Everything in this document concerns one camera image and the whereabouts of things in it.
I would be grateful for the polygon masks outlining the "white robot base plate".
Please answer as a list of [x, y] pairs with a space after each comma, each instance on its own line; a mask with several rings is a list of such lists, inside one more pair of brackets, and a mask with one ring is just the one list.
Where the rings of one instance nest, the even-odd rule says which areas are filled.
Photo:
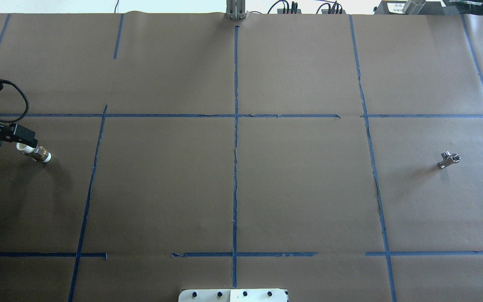
[[194, 289], [183, 290], [179, 302], [289, 302], [287, 290], [271, 289]]

